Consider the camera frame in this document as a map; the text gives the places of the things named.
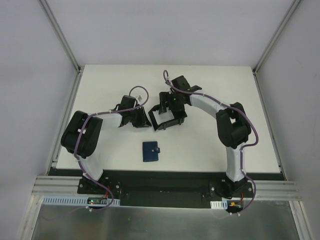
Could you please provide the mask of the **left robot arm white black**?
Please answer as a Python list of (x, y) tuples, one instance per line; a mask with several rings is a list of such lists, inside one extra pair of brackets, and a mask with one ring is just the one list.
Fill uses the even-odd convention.
[(95, 153), (100, 134), (129, 123), (135, 128), (152, 126), (143, 105), (135, 97), (124, 95), (120, 103), (105, 112), (88, 114), (77, 110), (62, 134), (61, 146), (75, 157), (83, 176), (90, 180), (89, 190), (96, 195), (102, 194), (106, 188), (101, 179), (103, 168)]

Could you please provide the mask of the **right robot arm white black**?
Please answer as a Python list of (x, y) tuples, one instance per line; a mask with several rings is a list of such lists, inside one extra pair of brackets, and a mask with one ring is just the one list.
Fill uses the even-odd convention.
[(183, 75), (169, 80), (168, 71), (164, 70), (163, 78), (170, 86), (171, 92), (166, 99), (172, 111), (184, 110), (185, 105), (189, 105), (216, 120), (218, 138), (226, 149), (227, 169), (224, 181), (214, 191), (222, 198), (237, 197), (247, 183), (242, 150), (252, 132), (242, 104), (236, 102), (227, 105), (207, 95), (201, 87), (190, 86)]

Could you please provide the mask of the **blue leather card holder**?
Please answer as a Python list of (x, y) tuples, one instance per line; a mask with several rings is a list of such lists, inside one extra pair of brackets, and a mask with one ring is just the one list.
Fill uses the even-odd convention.
[(144, 141), (142, 143), (142, 160), (145, 163), (157, 162), (161, 150), (157, 141)]

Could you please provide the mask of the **black plastic card rack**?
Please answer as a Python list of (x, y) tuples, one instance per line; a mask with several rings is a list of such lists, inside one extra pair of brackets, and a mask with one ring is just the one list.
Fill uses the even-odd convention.
[(186, 117), (174, 117), (173, 113), (167, 109), (166, 113), (159, 115), (159, 104), (153, 106), (148, 115), (153, 126), (154, 131), (166, 130), (169, 127), (182, 125)]

